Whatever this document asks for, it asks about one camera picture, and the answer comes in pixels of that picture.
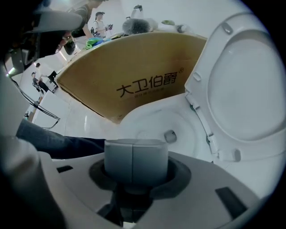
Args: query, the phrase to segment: toilet seat lid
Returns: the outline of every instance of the toilet seat lid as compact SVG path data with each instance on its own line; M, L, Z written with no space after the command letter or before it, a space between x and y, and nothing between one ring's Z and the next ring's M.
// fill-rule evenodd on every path
M214 30L185 88L211 151L221 160L285 151L285 69L253 14L234 15Z

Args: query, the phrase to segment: fluffy gray object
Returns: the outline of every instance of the fluffy gray object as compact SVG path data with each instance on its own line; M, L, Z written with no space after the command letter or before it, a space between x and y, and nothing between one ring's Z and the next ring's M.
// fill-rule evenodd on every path
M132 18L123 23L122 30L127 35L143 34L150 31L150 25L146 20Z

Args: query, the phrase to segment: toilet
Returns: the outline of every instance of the toilet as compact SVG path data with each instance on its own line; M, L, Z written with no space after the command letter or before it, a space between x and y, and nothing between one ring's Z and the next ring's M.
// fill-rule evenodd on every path
M223 21L185 93L136 108L120 130L164 141L171 133L169 151L214 162L258 196L270 194L286 162L286 75L265 27L251 13Z

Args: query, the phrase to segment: brown cardboard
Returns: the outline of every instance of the brown cardboard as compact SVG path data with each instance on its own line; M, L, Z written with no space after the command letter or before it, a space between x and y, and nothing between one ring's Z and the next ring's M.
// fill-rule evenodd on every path
M172 33L119 38L71 62L58 83L118 123L138 106L183 93L205 43L206 38Z

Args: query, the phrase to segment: hat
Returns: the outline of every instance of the hat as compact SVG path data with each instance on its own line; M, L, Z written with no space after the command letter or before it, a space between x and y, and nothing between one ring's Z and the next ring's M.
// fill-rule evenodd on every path
M103 15L103 14L105 14L105 12L97 12L97 13L95 14L95 16L97 17L98 15Z

